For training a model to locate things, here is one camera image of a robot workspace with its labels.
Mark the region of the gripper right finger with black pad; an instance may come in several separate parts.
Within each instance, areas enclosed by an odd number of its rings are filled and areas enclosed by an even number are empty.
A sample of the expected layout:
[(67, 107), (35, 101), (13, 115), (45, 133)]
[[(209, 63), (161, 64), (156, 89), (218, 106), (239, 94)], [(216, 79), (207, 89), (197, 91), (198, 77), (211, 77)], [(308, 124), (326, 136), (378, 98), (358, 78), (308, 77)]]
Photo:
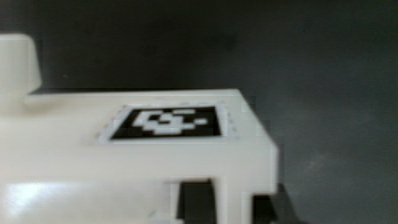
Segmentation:
[(300, 224), (291, 198), (282, 184), (273, 195), (252, 197), (252, 224)]

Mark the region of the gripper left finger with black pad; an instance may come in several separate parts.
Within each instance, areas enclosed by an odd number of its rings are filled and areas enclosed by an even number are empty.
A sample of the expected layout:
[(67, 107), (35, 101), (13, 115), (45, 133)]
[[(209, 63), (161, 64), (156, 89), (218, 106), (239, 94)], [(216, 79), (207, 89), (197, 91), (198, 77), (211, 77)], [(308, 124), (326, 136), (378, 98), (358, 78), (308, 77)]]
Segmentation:
[(175, 218), (182, 224), (216, 224), (214, 189), (209, 180), (179, 185)]

